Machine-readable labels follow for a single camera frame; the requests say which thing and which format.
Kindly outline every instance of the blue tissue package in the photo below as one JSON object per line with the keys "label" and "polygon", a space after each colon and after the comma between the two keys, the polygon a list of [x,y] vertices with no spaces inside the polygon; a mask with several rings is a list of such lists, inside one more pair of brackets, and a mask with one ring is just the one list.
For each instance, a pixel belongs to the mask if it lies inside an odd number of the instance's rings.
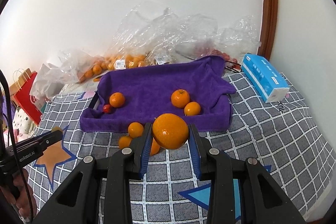
{"label": "blue tissue package", "polygon": [[262,56],[246,54],[241,69],[251,80],[265,103],[281,101],[289,91],[286,80]]}

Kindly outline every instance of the red shopping bag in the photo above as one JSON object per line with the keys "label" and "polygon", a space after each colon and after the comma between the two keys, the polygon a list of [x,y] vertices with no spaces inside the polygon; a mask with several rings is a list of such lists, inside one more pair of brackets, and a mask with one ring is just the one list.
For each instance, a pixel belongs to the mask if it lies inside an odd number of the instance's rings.
{"label": "red shopping bag", "polygon": [[26,112],[26,114],[34,121],[34,123],[39,124],[41,121],[41,111],[33,104],[36,101],[35,97],[29,94],[32,88],[34,79],[37,72],[34,72],[30,78],[21,86],[19,91],[14,95],[15,100],[19,106]]}

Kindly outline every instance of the checkered tablecloth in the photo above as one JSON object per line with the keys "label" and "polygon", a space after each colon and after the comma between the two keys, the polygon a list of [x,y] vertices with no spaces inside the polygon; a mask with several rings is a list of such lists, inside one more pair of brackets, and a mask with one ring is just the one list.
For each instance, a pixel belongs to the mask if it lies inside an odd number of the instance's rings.
{"label": "checkered tablecloth", "polygon": [[[213,147],[231,157],[256,157],[271,165],[271,175],[295,206],[304,214],[323,193],[333,174],[336,154],[314,123],[305,99],[290,84],[287,98],[265,104],[243,73],[225,78],[237,89],[231,96],[232,124],[226,132],[200,132]],[[27,166],[38,208],[42,208],[78,162],[87,155],[97,159],[118,150],[122,134],[83,133],[79,117],[91,98],[58,95],[48,104],[36,135],[54,126],[68,130],[64,146],[78,158],[56,167],[53,189],[44,168]],[[205,223],[207,211],[178,194],[209,182],[200,182],[193,173],[188,143],[178,150],[163,150],[152,157],[143,181],[131,181],[133,223]],[[99,216],[104,218],[105,181]]]}

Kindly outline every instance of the purple cloth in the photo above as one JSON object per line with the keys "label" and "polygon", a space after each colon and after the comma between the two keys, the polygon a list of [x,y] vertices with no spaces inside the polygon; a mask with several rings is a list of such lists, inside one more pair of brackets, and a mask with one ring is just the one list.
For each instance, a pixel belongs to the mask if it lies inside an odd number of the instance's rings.
{"label": "purple cloth", "polygon": [[[187,124],[195,123],[199,131],[225,131],[231,120],[231,105],[226,94],[236,92],[221,75],[225,61],[218,56],[172,65],[159,65],[111,71],[98,85],[100,105],[97,110],[86,108],[80,117],[84,132],[126,132],[130,123],[154,122],[163,113],[174,113]],[[171,94],[184,89],[190,101],[201,105],[201,114],[185,116],[184,110],[174,107]],[[111,114],[102,112],[112,93],[121,92],[126,98],[123,107]]]}

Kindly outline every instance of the human hand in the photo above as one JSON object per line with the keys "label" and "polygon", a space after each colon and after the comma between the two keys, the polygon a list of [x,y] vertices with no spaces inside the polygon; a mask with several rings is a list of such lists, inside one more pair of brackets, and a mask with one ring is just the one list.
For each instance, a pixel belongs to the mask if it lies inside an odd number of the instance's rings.
{"label": "human hand", "polygon": [[[23,174],[25,176],[25,180],[28,180],[28,172],[26,169],[23,169]],[[20,196],[17,200],[15,200],[14,196],[11,194],[11,192],[7,189],[7,188],[3,188],[0,187],[0,189],[3,192],[3,195],[5,196],[5,198],[7,199],[7,201],[10,204],[15,204],[16,207],[19,208],[19,214],[24,217],[27,218],[30,215],[30,210],[29,210],[29,202],[28,202],[28,197],[27,197],[27,193],[21,178],[21,175],[17,175],[14,179],[13,179],[13,184],[14,186],[18,187],[20,190]],[[28,190],[29,190],[29,194],[31,197],[31,203],[33,205],[33,213],[34,216],[36,215],[37,212],[37,205],[36,205],[36,200],[33,197],[33,189],[27,184],[28,186]]]}

